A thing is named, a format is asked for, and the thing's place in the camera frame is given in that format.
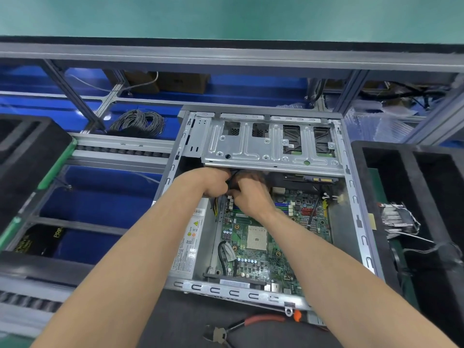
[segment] forearm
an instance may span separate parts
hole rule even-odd
[[[260,220],[344,347],[456,347],[361,263],[281,212]]]
[[[76,288],[33,347],[135,347],[202,194],[200,183],[183,175],[175,179]]]

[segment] cable bundle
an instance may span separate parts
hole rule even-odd
[[[155,111],[130,110],[122,114],[109,128],[113,132],[126,129],[140,132],[141,136],[155,137],[163,132],[164,118]]]

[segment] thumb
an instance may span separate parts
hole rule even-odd
[[[230,189],[228,192],[227,192],[228,195],[231,195],[234,199],[239,197],[240,196],[240,191],[238,191],[237,189]]]

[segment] hand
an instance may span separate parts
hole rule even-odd
[[[277,211],[259,173],[239,173],[236,182],[240,187],[240,191],[231,189],[228,194],[233,196],[234,203],[246,215],[262,223],[262,220]]]
[[[225,194],[228,190],[225,182],[230,178],[229,170],[202,167],[181,174],[178,178],[189,179],[189,183],[194,183],[200,187],[201,192],[211,198]]]

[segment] person's right hand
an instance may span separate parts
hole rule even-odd
[[[246,215],[262,223],[267,216],[278,211],[258,172],[239,173],[236,182],[240,191],[231,189],[228,194],[233,196],[234,203]]]

